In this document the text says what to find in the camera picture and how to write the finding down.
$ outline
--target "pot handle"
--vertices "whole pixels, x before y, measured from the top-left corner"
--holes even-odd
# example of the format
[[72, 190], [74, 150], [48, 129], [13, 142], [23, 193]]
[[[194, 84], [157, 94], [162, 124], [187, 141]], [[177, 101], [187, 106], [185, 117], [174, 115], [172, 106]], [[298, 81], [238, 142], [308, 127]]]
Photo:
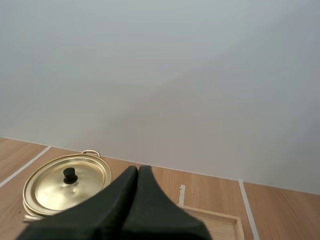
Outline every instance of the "pot handle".
[[82, 154], [93, 154], [93, 155], [97, 155], [98, 158], [101, 157], [100, 153], [96, 150], [84, 150]]
[[31, 215], [24, 215], [23, 222], [28, 224], [32, 223], [34, 221], [42, 220], [44, 219], [43, 216], [31, 216]]

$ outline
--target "gold pot lid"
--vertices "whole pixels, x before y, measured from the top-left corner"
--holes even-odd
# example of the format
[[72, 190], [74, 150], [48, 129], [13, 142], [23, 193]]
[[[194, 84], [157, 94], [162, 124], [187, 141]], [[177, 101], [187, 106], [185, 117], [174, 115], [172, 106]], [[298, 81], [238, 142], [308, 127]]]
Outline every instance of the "gold pot lid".
[[61, 156], [40, 167], [26, 181], [23, 203], [28, 212], [54, 215], [91, 198], [111, 179], [111, 170], [97, 151]]

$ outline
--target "white wall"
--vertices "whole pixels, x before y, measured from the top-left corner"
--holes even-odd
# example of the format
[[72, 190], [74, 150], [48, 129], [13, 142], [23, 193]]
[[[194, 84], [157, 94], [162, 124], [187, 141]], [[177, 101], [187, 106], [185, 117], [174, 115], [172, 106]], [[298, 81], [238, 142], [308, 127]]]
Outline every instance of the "white wall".
[[320, 193], [319, 11], [1, 1], [0, 135]]

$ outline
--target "black knob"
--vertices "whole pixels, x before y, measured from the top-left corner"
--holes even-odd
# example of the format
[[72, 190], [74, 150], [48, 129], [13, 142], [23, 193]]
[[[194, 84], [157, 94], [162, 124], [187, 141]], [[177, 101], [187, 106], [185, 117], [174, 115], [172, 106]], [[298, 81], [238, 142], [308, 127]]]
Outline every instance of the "black knob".
[[63, 182], [65, 184], [74, 184], [78, 180], [78, 176], [76, 175], [76, 171], [73, 167], [68, 167], [63, 170], [63, 175]]

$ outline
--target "white tape line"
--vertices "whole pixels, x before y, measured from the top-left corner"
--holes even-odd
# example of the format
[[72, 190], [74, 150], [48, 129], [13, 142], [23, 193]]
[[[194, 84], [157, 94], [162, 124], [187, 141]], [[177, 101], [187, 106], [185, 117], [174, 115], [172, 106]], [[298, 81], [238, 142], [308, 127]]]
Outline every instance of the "white tape line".
[[33, 159], [28, 161], [25, 165], [20, 167], [17, 171], [15, 171], [13, 174], [8, 176], [5, 180], [3, 180], [0, 183], [0, 188], [5, 185], [7, 182], [9, 182], [11, 179], [13, 179], [15, 176], [17, 176], [19, 173], [21, 173], [25, 168], [27, 168], [30, 164], [32, 164], [35, 160], [37, 160], [39, 157], [41, 157], [46, 151], [48, 151], [51, 148], [51, 146], [47, 146], [42, 152], [40, 152], [37, 156], [35, 156]]
[[248, 201], [248, 198], [247, 198], [246, 189], [245, 189], [245, 186], [244, 186], [244, 181], [239, 181], [239, 186], [240, 186], [240, 190], [241, 190], [241, 194], [242, 194], [242, 198], [243, 198], [246, 214], [248, 216], [249, 223], [250, 223], [250, 226], [251, 226], [251, 230], [252, 230], [252, 234], [253, 234], [253, 240], [260, 240], [258, 229], [257, 229], [256, 223], [255, 223], [255, 219], [254, 219], [254, 216], [252, 215], [251, 207], [250, 207], [250, 204], [249, 204], [249, 201]]
[[183, 208], [185, 205], [185, 193], [186, 193], [186, 185], [181, 185], [180, 195], [179, 195], [179, 204], [178, 204], [178, 206], [181, 208]]

